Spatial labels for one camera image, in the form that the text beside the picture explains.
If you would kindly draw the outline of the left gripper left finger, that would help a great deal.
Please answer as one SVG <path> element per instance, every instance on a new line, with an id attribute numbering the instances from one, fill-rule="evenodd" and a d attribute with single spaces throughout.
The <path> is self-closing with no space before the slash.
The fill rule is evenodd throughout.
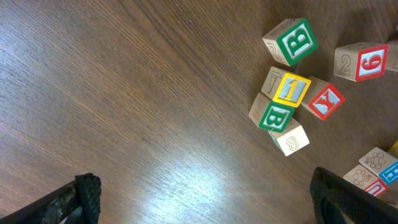
<path id="1" fill-rule="evenodd" d="M 75 180 L 1 218 L 1 223 L 97 224 L 101 213 L 101 179 L 92 173 Z"/>

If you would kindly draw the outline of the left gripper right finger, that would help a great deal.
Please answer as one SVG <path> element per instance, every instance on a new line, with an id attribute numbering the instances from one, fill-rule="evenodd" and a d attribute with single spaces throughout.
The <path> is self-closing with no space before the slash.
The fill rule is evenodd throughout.
<path id="1" fill-rule="evenodd" d="M 397 209 L 323 167 L 314 170 L 310 195 L 317 223 L 397 223 Z"/>

